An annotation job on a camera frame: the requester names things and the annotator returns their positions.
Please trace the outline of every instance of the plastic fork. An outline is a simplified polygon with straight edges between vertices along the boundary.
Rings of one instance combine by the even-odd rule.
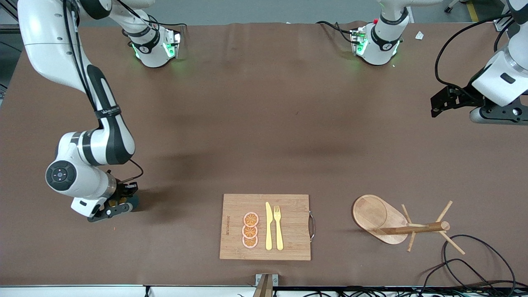
[[[277,223],[277,249],[282,250],[284,243],[282,242],[282,231],[280,230],[280,206],[273,206],[273,218]]]

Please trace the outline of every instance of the yellow knife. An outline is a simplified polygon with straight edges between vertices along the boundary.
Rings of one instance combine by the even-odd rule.
[[[266,202],[266,249],[271,250],[273,244],[271,243],[271,223],[273,222],[273,212],[269,202]]]

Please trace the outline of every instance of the wooden peg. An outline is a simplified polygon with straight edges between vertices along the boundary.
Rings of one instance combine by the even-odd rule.
[[[421,227],[397,227],[397,228],[382,228],[381,230],[386,234],[411,234],[415,233],[424,233],[424,232],[435,232],[435,231],[447,231],[449,230],[450,225],[448,222],[433,222],[427,224],[427,228]]]
[[[409,241],[409,246],[407,247],[407,252],[410,252],[412,249],[412,244],[414,243],[414,238],[416,237],[416,232],[411,234],[411,240]]]
[[[407,208],[405,208],[405,205],[401,205],[401,208],[403,208],[403,214],[405,215],[405,219],[409,224],[412,224],[411,217],[409,217],[409,213],[407,212]]]
[[[449,201],[446,205],[446,207],[444,208],[444,210],[440,213],[440,216],[438,216],[438,219],[436,219],[436,222],[440,222],[444,216],[446,215],[446,212],[447,210],[451,207],[451,205],[453,204],[453,201]]]
[[[407,223],[407,227],[427,228],[429,225]]]
[[[447,236],[445,231],[440,231],[438,233],[440,233],[446,239],[447,242],[449,242],[457,251],[459,251],[459,253],[463,255],[466,254],[465,251],[463,251],[451,238],[449,238],[449,236]]]
[[[401,205],[401,208],[403,208],[403,214],[405,215],[405,218],[407,219],[407,226],[411,227],[411,217],[409,216],[409,213],[407,212],[407,208],[405,208],[405,205]],[[407,246],[407,252],[411,252],[412,245],[414,244],[414,238],[416,237],[416,232],[411,233],[411,240],[409,241],[409,245]]]

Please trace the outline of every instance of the oval wooden base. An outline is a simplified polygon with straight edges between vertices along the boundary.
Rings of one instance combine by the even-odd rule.
[[[364,195],[352,205],[355,222],[377,239],[388,244],[402,243],[407,234],[386,234],[384,228],[406,227],[407,220],[402,213],[378,196]]]

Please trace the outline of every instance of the brown table surface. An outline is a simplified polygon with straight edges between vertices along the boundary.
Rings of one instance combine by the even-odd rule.
[[[489,242],[526,281],[528,130],[473,124],[469,108],[430,116],[429,98],[442,88],[435,58],[463,26],[410,24],[381,67],[320,25],[189,27],[186,60],[159,69],[134,58],[120,28],[82,28],[145,169],[140,211],[95,224],[44,180],[60,137],[96,127],[90,105],[22,54],[0,109],[0,284],[241,285],[278,273],[282,285],[421,285],[444,239],[419,234],[407,253],[408,240],[387,245],[361,231],[350,209],[368,193],[404,203],[418,223],[453,200],[448,234]],[[458,38],[441,76],[465,85],[495,37],[485,24]],[[137,173],[131,164],[113,170]],[[309,194],[312,260],[220,260],[224,193]],[[509,278],[487,249],[456,241],[486,278]],[[451,247],[448,255],[458,256]],[[455,283],[442,270],[429,284]]]

